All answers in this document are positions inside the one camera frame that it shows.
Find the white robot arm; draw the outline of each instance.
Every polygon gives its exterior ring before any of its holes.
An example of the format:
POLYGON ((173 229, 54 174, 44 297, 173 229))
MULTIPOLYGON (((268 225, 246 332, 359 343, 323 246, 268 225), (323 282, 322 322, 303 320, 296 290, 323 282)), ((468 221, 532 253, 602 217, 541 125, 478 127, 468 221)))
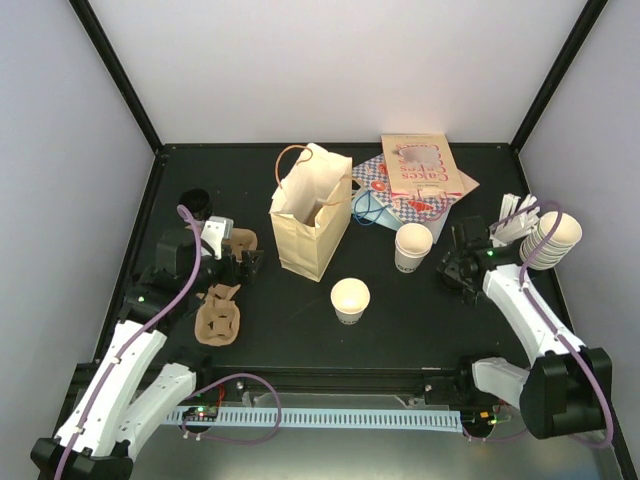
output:
POLYGON ((474 361, 471 374, 475 388, 518 408, 537 438, 602 429, 605 415, 597 394, 558 337, 578 352, 609 400, 612 366, 606 352, 587 348, 540 296, 528 274, 521 284, 521 267, 515 263, 519 261, 517 249, 493 248, 480 217, 467 218, 452 231, 454 250, 438 267, 445 285, 461 289, 469 303, 475 303, 480 293, 493 301, 529 360, 528 369, 500 357, 474 361))

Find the stacked paper cups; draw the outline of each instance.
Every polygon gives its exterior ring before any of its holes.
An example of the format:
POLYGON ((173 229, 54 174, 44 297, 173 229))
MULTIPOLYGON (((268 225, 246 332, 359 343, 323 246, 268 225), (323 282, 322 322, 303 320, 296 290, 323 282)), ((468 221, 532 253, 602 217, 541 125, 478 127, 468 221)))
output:
MULTIPOLYGON (((558 216, 557 212, 549 212, 540 219, 537 227, 520 245, 520 258, 525 261, 531 256, 544 237, 546 237, 558 216)), ((531 261, 531 268, 534 270, 547 270, 555 267, 560 260, 573 248, 582 238, 582 227, 571 215, 562 214, 560 225, 549 239, 549 242, 542 247, 540 253, 531 261)))

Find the white cable tray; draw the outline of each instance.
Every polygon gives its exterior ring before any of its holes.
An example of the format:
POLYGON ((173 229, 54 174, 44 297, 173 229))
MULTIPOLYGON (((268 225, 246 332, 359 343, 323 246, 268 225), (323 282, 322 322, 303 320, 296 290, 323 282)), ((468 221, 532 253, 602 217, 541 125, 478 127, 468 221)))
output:
MULTIPOLYGON (((164 425, 182 425, 182 414, 189 407, 177 407, 164 425)), ((218 418, 188 421, 188 426, 272 427, 276 408, 221 407, 218 418)), ((283 408, 283 428, 349 428, 382 430, 436 430, 462 432, 460 413, 436 410, 343 410, 283 408)))

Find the checkered cloth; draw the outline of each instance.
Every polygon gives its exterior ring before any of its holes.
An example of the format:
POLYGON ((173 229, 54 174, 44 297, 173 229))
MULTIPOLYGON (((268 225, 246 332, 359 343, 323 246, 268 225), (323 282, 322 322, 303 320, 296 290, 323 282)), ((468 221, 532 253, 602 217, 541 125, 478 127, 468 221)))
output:
POLYGON ((353 176, 363 182, 365 188, 393 216, 403 223, 423 223, 438 220, 455 202, 460 194, 442 194, 422 199, 391 198, 387 164, 384 155, 378 155, 353 167, 353 176))

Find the paper bag handle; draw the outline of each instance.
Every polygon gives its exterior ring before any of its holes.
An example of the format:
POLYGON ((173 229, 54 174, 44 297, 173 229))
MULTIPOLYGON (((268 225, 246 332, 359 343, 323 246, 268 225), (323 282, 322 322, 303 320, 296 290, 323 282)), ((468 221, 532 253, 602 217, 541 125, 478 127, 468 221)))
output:
MULTIPOLYGON (((280 160, 282 160, 282 156, 287 153, 290 150, 293 150, 294 148, 301 148, 302 150, 307 150, 311 156, 309 158, 305 158, 304 160, 298 160, 295 164, 294 167, 296 165, 298 165, 299 163, 304 163, 304 162, 308 162, 309 160, 311 160, 313 158, 313 150, 311 150, 309 147, 305 146, 305 145, 289 145, 288 147, 286 147, 284 150, 282 150, 280 152, 280 155, 278 155, 278 158, 276 159, 276 166, 275 166, 275 176, 276 176, 276 182, 278 183, 278 188, 282 188, 282 182, 280 181, 280 174, 278 173, 278 168, 280 167, 280 160)), ((343 178, 350 178, 351 180, 353 180, 354 182, 356 182, 358 185, 360 185, 362 187, 362 181, 352 177, 351 175, 344 175, 342 177, 340 177, 340 180, 342 180, 343 178)), ((357 193, 354 193, 351 197, 348 198, 343 198, 342 200, 338 200, 336 202, 331 202, 331 203, 324 203, 323 206, 325 207, 333 207, 335 205, 339 205, 342 202, 346 202, 346 201, 351 201, 354 198, 356 198, 357 193)))

